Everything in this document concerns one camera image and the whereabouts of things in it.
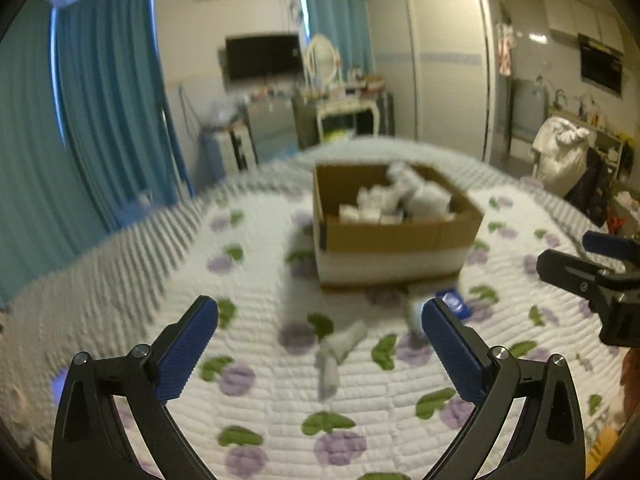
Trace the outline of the person's right hand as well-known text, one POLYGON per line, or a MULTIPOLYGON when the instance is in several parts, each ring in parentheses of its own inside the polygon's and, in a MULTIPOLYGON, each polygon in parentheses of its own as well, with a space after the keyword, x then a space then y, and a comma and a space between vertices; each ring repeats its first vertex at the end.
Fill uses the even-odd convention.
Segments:
POLYGON ((620 392, 608 409, 604 426, 590 445, 586 458, 586 474, 592 474, 611 453, 626 422, 639 404, 639 349, 626 353, 620 374, 620 392))

